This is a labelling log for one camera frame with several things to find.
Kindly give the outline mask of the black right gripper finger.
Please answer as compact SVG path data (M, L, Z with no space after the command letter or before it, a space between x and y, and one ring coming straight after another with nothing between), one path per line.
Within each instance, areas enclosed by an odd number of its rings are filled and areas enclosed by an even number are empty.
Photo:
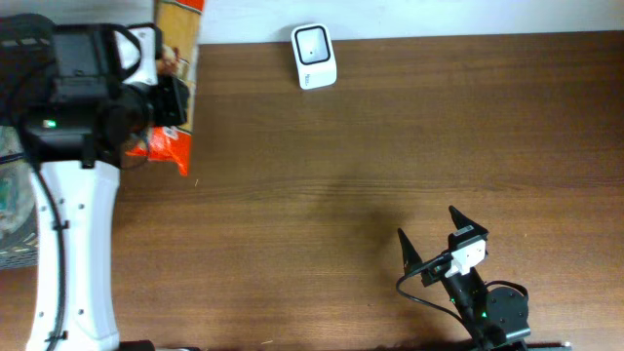
M479 235L487 236L488 230L484 228L482 225L478 224L474 220L467 217L460 210L458 210L455 206L448 207L451 220L457 230L467 228L471 226Z
M398 228L397 233L402 250L404 272L412 273L422 265L422 258L415 250L405 231L402 228Z

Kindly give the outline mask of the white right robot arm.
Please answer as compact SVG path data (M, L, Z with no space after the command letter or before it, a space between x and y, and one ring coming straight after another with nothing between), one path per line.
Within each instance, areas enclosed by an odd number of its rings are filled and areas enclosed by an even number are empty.
M530 335L527 289L508 281L485 282L476 266L488 256L488 230L454 206L448 211L455 226L448 235L448 248L427 261L404 230L397 230L404 275L396 282L396 292L450 315L469 333L475 350L526 350L525 338ZM402 284L416 276L424 287L442 283L454 309L403 291Z

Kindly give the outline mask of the orange spaghetti pack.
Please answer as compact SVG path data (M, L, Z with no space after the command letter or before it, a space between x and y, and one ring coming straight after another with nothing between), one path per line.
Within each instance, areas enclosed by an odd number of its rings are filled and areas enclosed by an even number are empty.
M162 30L162 55L156 60L157 76L173 75L189 88L187 122L178 127L152 126L125 152L132 158L172 162L181 175L188 174L192 146L196 93L198 35L205 0L162 0L155 5L155 24Z

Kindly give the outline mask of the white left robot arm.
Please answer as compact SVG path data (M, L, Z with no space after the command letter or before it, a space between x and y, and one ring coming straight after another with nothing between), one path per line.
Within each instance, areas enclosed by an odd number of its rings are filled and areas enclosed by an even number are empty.
M186 119L188 91L157 63L151 22L1 20L1 122L30 168L38 268L30 350L150 350L124 341L111 289L112 218L125 144Z

